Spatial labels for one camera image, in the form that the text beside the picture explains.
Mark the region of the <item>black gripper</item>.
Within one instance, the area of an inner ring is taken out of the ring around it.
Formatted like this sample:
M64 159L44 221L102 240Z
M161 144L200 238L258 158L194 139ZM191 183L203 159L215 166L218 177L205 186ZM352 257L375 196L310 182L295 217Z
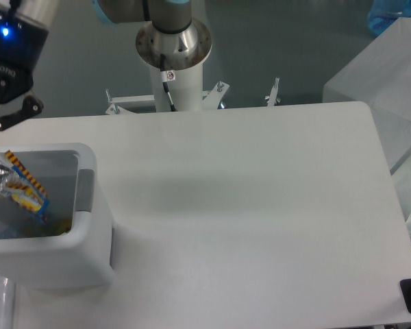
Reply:
M0 132L39 115L43 102L30 91L33 72L48 36L48 30L21 14L8 16L0 5L0 104L24 94L19 110L0 116Z

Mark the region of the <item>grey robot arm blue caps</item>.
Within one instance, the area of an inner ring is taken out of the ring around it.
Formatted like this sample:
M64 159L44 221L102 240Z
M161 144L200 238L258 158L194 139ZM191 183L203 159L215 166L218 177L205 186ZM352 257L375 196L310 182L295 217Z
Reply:
M32 91L33 74L59 1L0 1L0 131L42 112ZM192 22L190 1L93 1L102 21L151 22L163 34L178 34Z

